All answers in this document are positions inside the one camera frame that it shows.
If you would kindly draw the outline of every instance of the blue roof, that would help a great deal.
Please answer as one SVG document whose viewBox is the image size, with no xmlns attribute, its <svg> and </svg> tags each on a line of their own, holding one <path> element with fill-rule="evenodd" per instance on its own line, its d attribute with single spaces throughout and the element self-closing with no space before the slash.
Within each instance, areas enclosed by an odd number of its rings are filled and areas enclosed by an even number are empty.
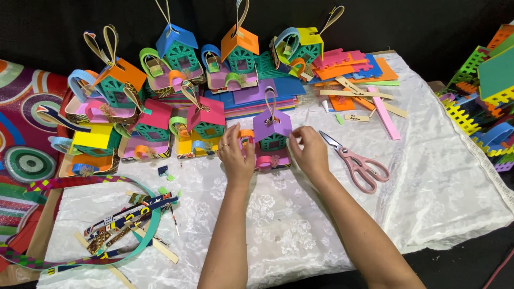
<svg viewBox="0 0 514 289">
<path fill-rule="evenodd" d="M 160 58 L 164 57 L 164 54 L 166 53 L 168 48 L 170 48 L 170 46 L 173 44 L 173 41 L 178 41 L 182 44 L 198 49 L 196 38 L 194 37 L 194 34 L 192 32 L 189 32 L 173 24 L 171 25 L 171 27 L 179 33 L 171 31 L 168 37 L 166 37 L 168 31 L 170 31 L 170 26 L 166 25 L 166 28 L 164 29 L 161 36 L 159 37 L 159 40 L 157 40 L 157 43 L 155 44 L 155 46 L 157 47 L 157 53 L 159 54 Z"/>
</svg>

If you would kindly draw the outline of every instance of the woman's right hand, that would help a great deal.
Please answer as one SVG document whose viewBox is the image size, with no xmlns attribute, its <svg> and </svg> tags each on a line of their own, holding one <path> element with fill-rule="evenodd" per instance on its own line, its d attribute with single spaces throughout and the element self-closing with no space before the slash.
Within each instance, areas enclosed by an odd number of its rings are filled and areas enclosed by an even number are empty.
<svg viewBox="0 0 514 289">
<path fill-rule="evenodd" d="M 296 138 L 300 137 L 300 148 Z M 296 162 L 311 182 L 330 175 L 326 144 L 313 127 L 299 127 L 289 134 L 289 146 Z"/>
</svg>

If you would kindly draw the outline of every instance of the white fabric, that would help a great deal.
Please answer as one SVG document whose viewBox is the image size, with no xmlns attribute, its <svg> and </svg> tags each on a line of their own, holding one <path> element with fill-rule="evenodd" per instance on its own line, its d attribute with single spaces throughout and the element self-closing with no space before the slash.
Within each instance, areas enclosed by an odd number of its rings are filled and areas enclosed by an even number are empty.
<svg viewBox="0 0 514 289">
<path fill-rule="evenodd" d="M 388 102 L 409 113 L 407 119 L 391 116 L 401 140 L 390 139 L 377 113 L 369 123 L 347 120 L 339 125 L 334 113 L 327 114 L 318 104 L 312 86 L 306 87 L 309 94 L 300 97 L 297 109 L 287 112 L 293 127 L 307 124 L 323 130 L 355 153 L 389 168 L 391 179 L 379 183 L 375 194 L 364 194 L 352 183 L 346 164 L 327 148 L 331 171 L 402 253 L 425 247 L 448 249 L 509 224 L 514 194 L 485 155 L 446 116 L 427 84 L 400 56 L 380 57 L 386 58 L 401 81 L 399 87 L 380 87 L 381 92 L 394 96 Z M 351 113 L 370 112 L 358 107 Z M 252 127 L 251 118 L 239 121 L 242 128 Z M 176 180 L 157 177 L 157 167 L 163 165 L 168 165 Z M 178 264 L 150 247 L 120 270 L 136 288 L 196 288 L 227 184 L 219 159 L 178 160 L 172 155 L 156 166 L 151 162 L 121 164 L 118 174 L 140 180 L 153 190 L 160 186 L 182 190 L 175 209 L 180 237 L 170 214 L 162 217 L 158 230 L 180 257 Z M 139 191 L 120 183 L 66 189 L 46 260 L 87 256 L 73 234 L 127 206 L 124 192 L 128 189 Z M 294 166 L 256 174 L 250 192 L 246 215 L 249 288 L 353 269 L 322 202 Z M 127 236 L 117 247 L 133 243 L 135 238 Z M 39 289 L 78 287 L 123 288 L 123 284 L 108 270 L 87 268 L 42 275 L 38 284 Z"/>
</svg>

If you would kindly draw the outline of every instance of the pink roof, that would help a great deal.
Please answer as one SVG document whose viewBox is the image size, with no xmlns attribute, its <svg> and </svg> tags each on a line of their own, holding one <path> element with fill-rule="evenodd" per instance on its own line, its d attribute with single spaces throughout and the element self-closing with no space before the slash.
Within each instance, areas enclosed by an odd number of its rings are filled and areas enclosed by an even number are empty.
<svg viewBox="0 0 514 289">
<path fill-rule="evenodd" d="M 191 131 L 201 121 L 212 124 L 225 125 L 225 106 L 221 101 L 200 96 L 198 103 L 209 107 L 209 111 L 200 110 L 195 113 L 197 107 L 192 105 L 188 109 L 188 131 Z"/>
<path fill-rule="evenodd" d="M 273 115 L 280 119 L 280 123 L 273 121 L 268 125 L 264 124 L 264 121 L 271 117 L 269 110 L 265 110 L 253 118 L 255 141 L 261 141 L 274 133 L 287 137 L 292 132 L 291 118 L 288 115 L 277 110 L 275 110 Z"/>
<path fill-rule="evenodd" d="M 141 113 L 138 123 L 151 125 L 163 130 L 168 129 L 172 109 L 170 105 L 158 102 L 157 100 L 147 99 L 144 102 L 144 108 L 152 110 L 152 114 Z"/>
</svg>

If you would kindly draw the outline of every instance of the scissors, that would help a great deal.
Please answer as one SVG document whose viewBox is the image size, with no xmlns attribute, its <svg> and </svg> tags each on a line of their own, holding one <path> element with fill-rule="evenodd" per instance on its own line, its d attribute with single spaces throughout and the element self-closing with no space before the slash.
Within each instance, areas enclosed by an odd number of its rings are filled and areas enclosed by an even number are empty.
<svg viewBox="0 0 514 289">
<path fill-rule="evenodd" d="M 319 133 L 330 146 L 334 147 L 339 156 L 344 160 L 348 166 L 348 169 L 350 170 L 352 180 L 361 191 L 368 194 L 373 194 L 377 190 L 377 183 L 372 178 L 370 178 L 370 175 L 379 182 L 386 182 L 389 180 L 389 171 L 383 164 L 377 162 L 376 160 L 355 154 L 348 148 L 343 147 L 340 143 L 336 142 L 333 138 L 329 137 L 324 132 L 319 131 Z M 384 171 L 385 175 L 379 174 L 377 171 L 370 168 L 370 166 L 366 165 L 366 162 L 379 167 L 382 171 Z M 366 181 L 366 183 L 371 186 L 371 189 L 364 188 L 357 181 L 355 172 L 359 173 L 359 175 Z"/>
</svg>

